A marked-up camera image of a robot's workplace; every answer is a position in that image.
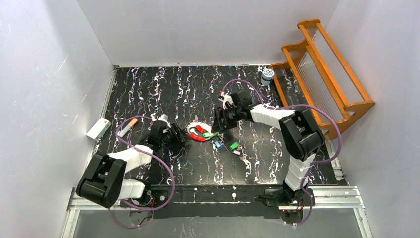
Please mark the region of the keyring with coloured tags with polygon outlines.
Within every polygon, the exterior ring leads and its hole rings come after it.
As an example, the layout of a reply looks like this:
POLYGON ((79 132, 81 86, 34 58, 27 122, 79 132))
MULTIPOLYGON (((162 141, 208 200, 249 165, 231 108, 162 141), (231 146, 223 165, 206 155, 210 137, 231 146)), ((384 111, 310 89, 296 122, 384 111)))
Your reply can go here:
POLYGON ((186 132, 191 139, 197 142, 211 142, 213 146, 220 150, 223 148, 219 138, 219 132, 212 132, 212 127, 203 122, 192 122, 186 126, 186 132))

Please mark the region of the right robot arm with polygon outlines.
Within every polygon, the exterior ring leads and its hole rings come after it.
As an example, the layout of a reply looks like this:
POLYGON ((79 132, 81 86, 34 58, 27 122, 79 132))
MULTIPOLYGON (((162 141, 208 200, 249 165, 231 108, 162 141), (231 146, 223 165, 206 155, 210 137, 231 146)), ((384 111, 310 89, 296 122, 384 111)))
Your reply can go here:
POLYGON ((311 110, 305 107, 280 109, 254 103, 243 90, 230 95, 221 91, 218 99, 222 106, 214 109, 211 131, 216 133, 235 128, 241 120, 265 124, 280 130, 290 155, 284 185, 293 192, 305 187, 305 175, 325 143, 323 133, 311 110))

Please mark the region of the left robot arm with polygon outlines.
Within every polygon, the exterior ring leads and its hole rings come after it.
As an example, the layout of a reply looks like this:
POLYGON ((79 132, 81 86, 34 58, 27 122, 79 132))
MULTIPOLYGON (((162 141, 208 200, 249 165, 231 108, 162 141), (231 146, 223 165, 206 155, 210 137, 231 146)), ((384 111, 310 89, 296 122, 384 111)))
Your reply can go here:
POLYGON ((149 164, 154 152, 162 148, 179 149, 189 141, 191 137, 177 124, 157 120, 152 123, 149 135, 134 147, 106 155, 94 154, 76 194, 104 208, 119 200, 141 198, 146 185, 137 179, 126 179, 126 173, 149 164))

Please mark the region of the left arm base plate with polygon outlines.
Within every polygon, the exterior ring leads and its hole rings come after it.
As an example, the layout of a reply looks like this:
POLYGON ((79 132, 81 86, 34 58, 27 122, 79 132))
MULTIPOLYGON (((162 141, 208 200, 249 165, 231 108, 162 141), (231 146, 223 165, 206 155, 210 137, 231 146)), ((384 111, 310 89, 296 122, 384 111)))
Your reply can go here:
POLYGON ((167 190, 150 190, 147 189, 139 198, 127 198, 127 202, 139 207, 155 208, 166 202, 169 198, 170 192, 167 190))

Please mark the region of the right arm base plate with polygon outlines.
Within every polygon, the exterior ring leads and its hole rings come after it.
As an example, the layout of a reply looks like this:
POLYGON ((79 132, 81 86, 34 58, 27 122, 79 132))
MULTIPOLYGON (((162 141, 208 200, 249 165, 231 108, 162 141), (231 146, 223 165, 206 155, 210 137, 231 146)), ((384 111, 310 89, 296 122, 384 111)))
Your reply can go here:
POLYGON ((310 199, 312 200, 313 205, 316 204, 314 193, 311 189, 307 189, 308 195, 300 190, 297 191, 288 191, 282 188, 269 188, 266 189, 263 194, 258 195, 254 201, 261 201, 264 205, 268 207, 278 207, 278 206, 297 206, 303 205, 309 206, 310 199))

